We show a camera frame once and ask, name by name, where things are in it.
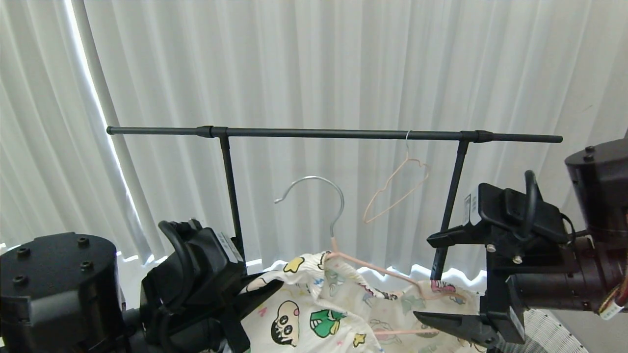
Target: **white label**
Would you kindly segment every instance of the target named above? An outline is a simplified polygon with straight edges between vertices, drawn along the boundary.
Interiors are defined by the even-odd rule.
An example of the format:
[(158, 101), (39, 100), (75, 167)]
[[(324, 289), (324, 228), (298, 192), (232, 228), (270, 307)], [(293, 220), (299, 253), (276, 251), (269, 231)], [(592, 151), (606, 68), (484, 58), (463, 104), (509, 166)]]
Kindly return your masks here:
[(238, 259), (240, 261), (242, 261), (242, 257), (237, 252), (237, 250), (234, 251), (234, 249), (236, 247), (234, 246), (234, 244), (231, 241), (231, 239), (229, 239), (228, 237), (225, 237), (225, 235), (223, 233), (221, 233), (221, 232), (216, 234), (216, 238), (220, 242), (220, 245), (222, 246), (222, 249), (227, 254), (227, 257), (229, 258), (230, 262), (237, 264), (238, 263)]
[(610, 305), (604, 309), (604, 311), (600, 314), (600, 317), (604, 320), (610, 320), (613, 316), (617, 315), (624, 308), (615, 304), (615, 301), (610, 302)]
[(512, 307), (510, 307), (510, 317), (521, 337), (525, 337), (526, 331), (523, 328), (523, 325), (521, 325), (521, 321), (519, 321), (519, 318), (517, 317), (517, 314), (514, 313), (514, 309), (512, 309)]
[(471, 223), (473, 225), (476, 225), (482, 220), (477, 206), (478, 189), (479, 187), (476, 187), (472, 193), (465, 197), (465, 218), (462, 224)]

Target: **curtain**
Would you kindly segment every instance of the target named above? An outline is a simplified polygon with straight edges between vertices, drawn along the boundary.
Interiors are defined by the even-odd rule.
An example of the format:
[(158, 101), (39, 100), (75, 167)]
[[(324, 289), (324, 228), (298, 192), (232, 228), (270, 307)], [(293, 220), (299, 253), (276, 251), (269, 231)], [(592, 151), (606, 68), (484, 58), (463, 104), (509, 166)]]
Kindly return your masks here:
[[(560, 134), (561, 144), (473, 144), (451, 225), (480, 182), (524, 190), (535, 171), (546, 201), (584, 227), (563, 163), (628, 128), (628, 3), (623, 1), (86, 1), (75, 6), (105, 119), (119, 126), (337, 128)], [(146, 237), (162, 219), (197, 218), (233, 235), (219, 142), (114, 136), (133, 175)], [(408, 272), (430, 267), (457, 144), (411, 141), (429, 166), (412, 196), (370, 224), (362, 214), (403, 161), (404, 141), (232, 138), (248, 260), (340, 248)], [(405, 168), (382, 210), (422, 180)], [(152, 249), (156, 258), (166, 253)], [(446, 269), (473, 278), (481, 246), (458, 246)]]
[(147, 260), (72, 18), (60, 1), (0, 3), (2, 250), (74, 231)]

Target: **cartoon print shirt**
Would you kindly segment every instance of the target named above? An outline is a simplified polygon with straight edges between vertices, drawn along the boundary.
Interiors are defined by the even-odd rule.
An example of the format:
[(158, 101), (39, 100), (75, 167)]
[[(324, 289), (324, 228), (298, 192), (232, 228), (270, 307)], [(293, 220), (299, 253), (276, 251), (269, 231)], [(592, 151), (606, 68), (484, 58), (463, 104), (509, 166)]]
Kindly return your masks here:
[(375, 331), (430, 329), (412, 311), (477, 314), (475, 295), (447, 282), (422, 281), (385, 293), (357, 270), (327, 253), (304, 254), (269, 271), (243, 290), (272, 280), (284, 285), (242, 320), (257, 352), (476, 352), (444, 332), (375, 335)]

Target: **hanger on rod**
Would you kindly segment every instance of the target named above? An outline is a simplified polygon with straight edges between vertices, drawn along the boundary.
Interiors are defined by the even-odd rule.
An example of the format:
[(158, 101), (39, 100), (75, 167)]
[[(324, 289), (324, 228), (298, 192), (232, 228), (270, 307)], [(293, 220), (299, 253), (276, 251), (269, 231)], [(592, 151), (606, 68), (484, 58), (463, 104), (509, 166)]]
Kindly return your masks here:
[(377, 198), (377, 196), (382, 193), (384, 190), (386, 190), (388, 188), (388, 184), (390, 184), (391, 180), (394, 178), (395, 175), (397, 175), (397, 173), (399, 173), (399, 171), (403, 168), (403, 166), (407, 163), (407, 162), (417, 162), (419, 164), (419, 167), (425, 167), (427, 168), (428, 165), (425, 163), (422, 163), (420, 160), (414, 159), (414, 158), (410, 158), (410, 146), (408, 145), (408, 136), (410, 135), (410, 131), (412, 130), (408, 130), (408, 133), (406, 134), (406, 159), (397, 167), (397, 169), (395, 169), (395, 171), (391, 174), (391, 176), (388, 177), (388, 180), (386, 180), (386, 184), (384, 185), (383, 188), (379, 189), (375, 195), (373, 195), (373, 197), (371, 198), (371, 201), (369, 202), (369, 205), (366, 207), (366, 209), (364, 210), (364, 216), (362, 216), (362, 221), (364, 221), (364, 223), (371, 223), (372, 221), (374, 221), (376, 218), (378, 218), (379, 216), (381, 216), (382, 214), (385, 214), (386, 212), (390, 211), (391, 208), (397, 206), (401, 201), (403, 201), (406, 197), (410, 196), (411, 193), (413, 193), (414, 191), (416, 191), (416, 189), (418, 189), (421, 184), (423, 184), (423, 182), (425, 182), (425, 180), (427, 180), (428, 176), (430, 175), (430, 171), (426, 170), (425, 173), (425, 177), (418, 183), (416, 184), (416, 186), (414, 188), (412, 188), (410, 191), (408, 191), (405, 195), (403, 195), (403, 197), (401, 197), (399, 200), (395, 201), (392, 205), (390, 205), (387, 209), (383, 210), (382, 212), (379, 212), (378, 214), (376, 214), (375, 216), (373, 216), (370, 219), (367, 219), (367, 214), (369, 213), (369, 210), (371, 209), (371, 206), (373, 205), (373, 202), (375, 201), (375, 199)]
[[(412, 285), (417, 287), (417, 289), (419, 291), (419, 294), (426, 300), (438, 299), (438, 298), (442, 298), (443, 296), (459, 296), (459, 295), (456, 295), (456, 293), (447, 293), (447, 294), (441, 293), (441, 294), (439, 294), (437, 296), (425, 297), (423, 295), (423, 290), (421, 289), (419, 283), (417, 281), (413, 280), (412, 278), (404, 276), (404, 275), (399, 274), (399, 273), (388, 271), (388, 270), (386, 270), (384, 268), (381, 268), (381, 267), (375, 266), (375, 265), (373, 265), (371, 263), (367, 263), (365, 261), (356, 259), (353, 256), (349, 256), (349, 255), (341, 252), (338, 249), (338, 243), (336, 242), (336, 238), (335, 238), (335, 236), (333, 234), (333, 227), (336, 224), (336, 222), (338, 221), (338, 219), (340, 218), (340, 216), (342, 215), (342, 212), (345, 210), (345, 195), (342, 193), (342, 190), (340, 189), (340, 187), (338, 187), (338, 185), (336, 185), (331, 180), (323, 178), (322, 176), (318, 176), (318, 175), (304, 176), (303, 178), (300, 178), (300, 179), (297, 179), (297, 180), (293, 181), (292, 184), (290, 184), (290, 186), (283, 193), (283, 195), (280, 198), (277, 198), (274, 201), (274, 203), (278, 204), (278, 203), (282, 202), (283, 200), (285, 200), (285, 198), (288, 196), (288, 193), (290, 193), (290, 190), (292, 190), (292, 188), (296, 184), (302, 182), (303, 180), (310, 180), (310, 179), (319, 179), (319, 180), (322, 180), (322, 181), (328, 183), (329, 185), (333, 186), (334, 189), (336, 189), (336, 191), (338, 192), (338, 196), (340, 197), (340, 208), (338, 209), (338, 212), (336, 213), (336, 217), (334, 217), (333, 221), (329, 225), (329, 233), (330, 233), (330, 235), (332, 237), (332, 252), (327, 254), (327, 259), (343, 258), (343, 259), (349, 260), (349, 261), (351, 261), (353, 263), (356, 263), (358, 265), (364, 266), (366, 268), (374, 269), (375, 271), (378, 271), (380, 273), (385, 273), (385, 274), (388, 274), (389, 276), (396, 277), (396, 278), (399, 278), (401, 280), (410, 282)], [(439, 332), (439, 331), (435, 330), (435, 329), (402, 330), (402, 331), (385, 331), (385, 330), (374, 331), (375, 335), (428, 334), (428, 333), (435, 333), (435, 332)]]

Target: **robotic arm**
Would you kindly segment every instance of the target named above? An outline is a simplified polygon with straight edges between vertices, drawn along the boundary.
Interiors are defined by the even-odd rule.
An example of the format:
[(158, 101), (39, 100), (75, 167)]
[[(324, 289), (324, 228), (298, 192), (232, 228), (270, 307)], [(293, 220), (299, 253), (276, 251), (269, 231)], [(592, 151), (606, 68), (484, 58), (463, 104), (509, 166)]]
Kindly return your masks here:
[[(493, 347), (523, 343), (527, 308), (585, 310), (609, 319), (628, 301), (628, 139), (565, 161), (587, 230), (565, 230), (534, 173), (526, 193), (480, 184), (465, 224), (433, 234), (433, 247), (484, 244), (480, 315), (418, 313), (426, 325)], [(229, 238), (197, 221), (160, 222), (175, 253), (142, 280), (141, 307), (126, 310), (116, 248), (74, 233), (36, 238), (0, 257), (0, 332), (10, 353), (199, 353), (249, 347), (240, 320), (279, 289), (238, 295), (256, 275)]]

